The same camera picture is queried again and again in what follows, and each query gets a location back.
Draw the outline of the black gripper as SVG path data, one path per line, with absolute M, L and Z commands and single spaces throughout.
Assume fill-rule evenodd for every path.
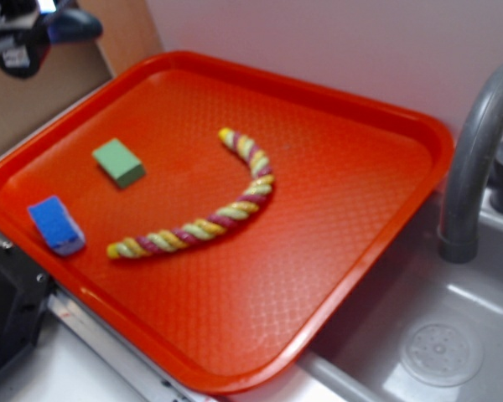
M 50 49 L 48 29 L 69 1 L 0 1 L 0 70 L 18 79 L 36 75 Z

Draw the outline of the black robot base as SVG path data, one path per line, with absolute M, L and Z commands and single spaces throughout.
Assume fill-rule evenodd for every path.
M 0 245 L 0 373 L 38 342 L 51 276 L 10 242 Z

